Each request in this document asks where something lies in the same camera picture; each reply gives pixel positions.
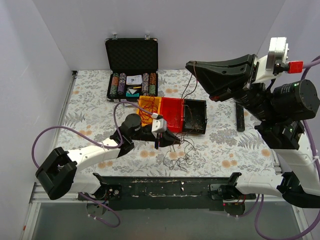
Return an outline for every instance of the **floral tablecloth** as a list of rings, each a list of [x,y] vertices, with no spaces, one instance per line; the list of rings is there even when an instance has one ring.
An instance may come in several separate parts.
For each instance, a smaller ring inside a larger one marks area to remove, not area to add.
[[[107,88],[111,71],[82,70],[78,72],[73,93],[64,117],[64,125],[82,134],[103,141],[115,132],[113,108],[115,103],[107,101]],[[190,73],[187,70],[160,70],[158,74],[158,96],[180,98]],[[196,81],[193,78],[187,89],[191,92]],[[247,111],[245,132],[237,132],[236,107],[233,100],[213,102],[198,84],[189,99],[207,100],[207,127],[205,135],[189,135],[195,150],[189,152],[189,164],[167,166],[171,160],[185,155],[185,145],[176,146],[171,152],[169,147],[154,149],[153,142],[134,141],[135,148],[125,156],[101,162],[86,168],[86,173],[99,173],[102,176],[139,176],[139,177],[229,177],[233,172],[273,176],[273,155],[264,143],[254,125],[258,124]],[[117,122],[121,124],[128,114],[136,109],[120,105],[117,108]],[[65,150],[83,148],[90,145],[85,139],[62,129],[57,146]]]

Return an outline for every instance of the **poker chip stack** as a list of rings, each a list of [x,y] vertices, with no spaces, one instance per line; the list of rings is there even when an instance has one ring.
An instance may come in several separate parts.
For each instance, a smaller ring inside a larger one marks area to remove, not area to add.
[[[149,94],[149,74],[144,73],[142,75],[142,94],[147,96]]]
[[[150,74],[150,83],[149,83],[149,96],[154,97],[156,95],[156,81],[157,76],[155,73]]]
[[[119,83],[119,74],[114,73],[112,77],[111,88],[110,88],[110,97],[112,98],[115,98],[117,95],[118,83]]]
[[[126,79],[127,79],[126,74],[125,73],[121,73],[120,77],[119,77],[119,85],[118,85],[118,89],[117,89],[117,93],[120,96],[125,94]]]

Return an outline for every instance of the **red cap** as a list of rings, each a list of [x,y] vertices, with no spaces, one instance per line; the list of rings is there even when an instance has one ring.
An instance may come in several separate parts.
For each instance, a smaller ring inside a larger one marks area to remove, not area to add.
[[[219,100],[219,96],[213,96],[210,100],[217,102]]]
[[[303,61],[290,61],[288,74],[302,73],[303,66],[304,66]]]

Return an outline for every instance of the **orange box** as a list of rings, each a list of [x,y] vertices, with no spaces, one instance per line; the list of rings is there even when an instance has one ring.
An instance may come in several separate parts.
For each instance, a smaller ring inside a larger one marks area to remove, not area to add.
[[[147,108],[150,108],[152,106],[153,100],[154,100],[153,106],[157,108],[157,112],[155,111],[152,111],[152,112],[160,115],[160,108],[161,108],[161,101],[162,101],[162,97],[160,96],[140,96],[138,99],[138,105],[148,111],[150,109],[147,109]],[[136,114],[140,115],[139,108],[137,109]],[[145,125],[152,124],[153,119],[149,115],[147,118],[143,119],[143,121],[144,122],[141,125],[144,127]]]

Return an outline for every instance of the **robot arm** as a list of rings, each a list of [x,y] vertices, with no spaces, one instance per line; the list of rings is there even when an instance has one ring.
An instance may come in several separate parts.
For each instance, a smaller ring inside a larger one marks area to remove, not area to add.
[[[285,37],[271,39],[268,55],[255,54],[216,61],[190,61],[186,68],[195,76],[209,98],[215,102],[233,98],[261,121],[255,129],[266,144],[289,164],[292,172],[272,177],[235,172],[226,185],[211,185],[214,199],[239,198],[246,194],[283,197],[301,208],[320,208],[320,183],[313,163],[314,156],[302,120],[314,118],[320,100],[313,83],[302,79],[266,88],[282,72],[301,73],[303,62],[286,62],[288,44]]]
[[[68,151],[62,147],[55,148],[35,176],[51,200],[61,198],[68,192],[85,192],[94,195],[96,199],[105,196],[107,192],[114,194],[108,191],[108,185],[99,174],[88,175],[81,171],[127,154],[135,147],[132,140],[154,142],[155,149],[180,143],[180,139],[167,129],[167,122],[161,116],[154,113],[152,118],[152,124],[142,127],[140,116],[129,114],[119,127],[123,144],[117,148],[103,147],[119,145],[121,139],[117,131],[101,142],[101,146],[90,145]]]

